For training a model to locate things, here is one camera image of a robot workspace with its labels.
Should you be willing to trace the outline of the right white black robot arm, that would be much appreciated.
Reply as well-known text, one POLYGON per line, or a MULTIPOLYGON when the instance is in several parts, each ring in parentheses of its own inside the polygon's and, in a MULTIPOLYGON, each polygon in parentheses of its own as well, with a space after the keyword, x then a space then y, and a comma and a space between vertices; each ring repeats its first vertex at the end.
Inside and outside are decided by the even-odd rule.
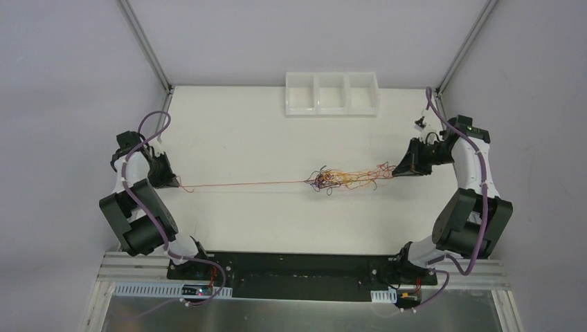
POLYGON ((440 212, 430 236, 406 243, 393 261, 393 275, 408 284, 432 265, 450 259, 461 275, 490 256, 513 214, 513 205, 500 197, 491 177, 491 138, 466 116, 449 119, 448 128, 436 131, 421 117, 415 121, 419 136, 412 138, 392 176, 428 176, 433 167, 451 164, 457 190, 440 212))

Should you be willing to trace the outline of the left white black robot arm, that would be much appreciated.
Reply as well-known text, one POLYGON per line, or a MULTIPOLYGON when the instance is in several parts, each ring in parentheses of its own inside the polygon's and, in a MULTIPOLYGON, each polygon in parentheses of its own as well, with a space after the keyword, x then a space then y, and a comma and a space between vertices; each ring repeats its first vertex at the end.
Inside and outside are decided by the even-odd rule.
POLYGON ((135 257, 160 251, 174 264, 185 264, 193 279, 206 278, 211 270, 206 251, 196 239, 179 232, 157 193, 180 186, 167 154, 136 131, 120 133, 116 140, 119 148, 111 158, 115 187, 100 199, 99 207, 123 252, 135 257))

